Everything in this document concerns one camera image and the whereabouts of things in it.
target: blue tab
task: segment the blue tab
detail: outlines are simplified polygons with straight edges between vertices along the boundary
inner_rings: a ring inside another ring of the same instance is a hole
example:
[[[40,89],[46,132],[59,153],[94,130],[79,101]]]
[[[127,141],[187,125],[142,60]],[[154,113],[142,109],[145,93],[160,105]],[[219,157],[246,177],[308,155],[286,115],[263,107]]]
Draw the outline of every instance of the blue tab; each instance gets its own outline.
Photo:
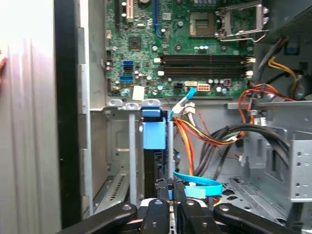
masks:
[[[205,199],[206,198],[206,190],[205,189],[198,189],[195,186],[188,186],[188,188],[184,189],[184,193],[187,197],[194,197],[198,199]]]
[[[143,122],[143,148],[147,150],[166,149],[166,120]]]
[[[143,117],[160,117],[159,107],[145,107],[142,108]]]
[[[191,189],[205,189],[206,196],[216,196],[220,195],[222,193],[222,184],[207,178],[197,177],[197,176],[191,176],[191,175],[184,175],[177,172],[174,172],[174,175],[186,182],[194,182],[196,184],[200,184],[201,186],[185,186],[186,188]]]

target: ventilation slot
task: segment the ventilation slot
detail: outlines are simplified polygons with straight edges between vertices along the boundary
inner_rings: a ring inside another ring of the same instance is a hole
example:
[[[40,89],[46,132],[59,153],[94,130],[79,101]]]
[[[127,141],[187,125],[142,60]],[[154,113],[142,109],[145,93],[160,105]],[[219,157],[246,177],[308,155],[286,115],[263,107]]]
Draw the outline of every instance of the ventilation slot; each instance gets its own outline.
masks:
[[[120,190],[120,188],[121,188],[121,186],[122,186],[122,183],[123,183],[125,177],[126,177],[125,175],[122,175],[122,176],[120,177],[120,180],[119,180],[119,182],[118,182],[118,184],[117,184],[117,186],[116,186],[116,189],[115,189],[113,195],[112,195],[111,198],[110,198],[111,201],[114,200],[114,199],[116,198],[116,196],[118,195],[119,190]]]

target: green circuit board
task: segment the green circuit board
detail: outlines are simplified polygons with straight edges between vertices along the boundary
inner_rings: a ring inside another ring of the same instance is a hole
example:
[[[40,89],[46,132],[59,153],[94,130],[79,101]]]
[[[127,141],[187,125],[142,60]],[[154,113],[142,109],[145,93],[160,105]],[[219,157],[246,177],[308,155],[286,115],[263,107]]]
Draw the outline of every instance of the green circuit board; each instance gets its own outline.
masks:
[[[200,84],[209,84],[208,89],[196,93],[200,97],[237,97],[247,88],[252,77],[245,75],[230,75],[228,78],[226,74],[214,77],[212,73],[206,76],[208,72],[205,69],[198,73],[199,76],[191,73],[185,75],[182,69],[177,75],[171,76],[163,75],[159,70],[162,66],[161,55],[204,56],[204,59],[205,56],[253,55],[252,41],[220,42],[215,38],[215,32],[220,28],[220,19],[215,12],[221,7],[252,0],[217,0],[215,4],[212,0],[212,4],[204,6],[196,4],[194,0],[142,2],[145,1],[107,0],[106,78],[109,96],[132,97],[134,86],[144,87],[146,98],[184,96],[190,87],[185,82],[189,81],[194,82],[195,88]],[[133,22],[129,22],[125,16],[127,6],[123,4],[133,4]],[[153,23],[155,4],[158,12],[157,27]],[[251,30],[254,25],[255,8],[233,11],[233,33]],[[124,61],[133,62],[132,70],[124,70]],[[219,64],[218,72],[226,70],[225,65]]]

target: red wire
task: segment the red wire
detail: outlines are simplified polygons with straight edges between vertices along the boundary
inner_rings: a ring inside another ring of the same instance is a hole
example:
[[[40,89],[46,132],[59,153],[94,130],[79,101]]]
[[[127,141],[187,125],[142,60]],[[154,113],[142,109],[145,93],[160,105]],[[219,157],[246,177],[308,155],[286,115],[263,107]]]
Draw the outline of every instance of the red wire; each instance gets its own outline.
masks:
[[[201,114],[200,114],[200,112],[199,112],[198,109],[195,109],[195,110],[196,110],[196,112],[198,113],[198,115],[199,115],[201,121],[202,121],[203,124],[205,125],[205,128],[206,128],[206,130],[207,130],[207,133],[210,134],[210,133],[209,133],[209,130],[208,130],[208,126],[206,125],[204,118],[201,116]]]

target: capacitor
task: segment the capacitor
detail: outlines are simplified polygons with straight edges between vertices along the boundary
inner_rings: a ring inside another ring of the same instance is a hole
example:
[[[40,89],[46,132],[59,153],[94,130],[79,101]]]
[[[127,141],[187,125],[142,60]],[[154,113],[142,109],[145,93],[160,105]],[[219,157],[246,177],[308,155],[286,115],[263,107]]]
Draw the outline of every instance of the capacitor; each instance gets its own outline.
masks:
[[[183,25],[184,25],[184,23],[183,23],[183,21],[179,21],[179,22],[177,23],[177,25],[179,26],[179,28],[182,28]]]
[[[140,3],[148,4],[151,0],[139,0]]]
[[[124,10],[126,10],[126,8],[127,8],[127,3],[126,3],[126,2],[122,2],[122,3],[121,3],[121,6],[122,6],[122,8],[123,8]]]
[[[125,21],[127,19],[127,14],[126,13],[122,13],[121,17],[122,17],[122,20]]]
[[[157,89],[158,90],[162,90],[164,88],[164,86],[162,85],[162,84],[159,84],[158,86],[157,86]]]

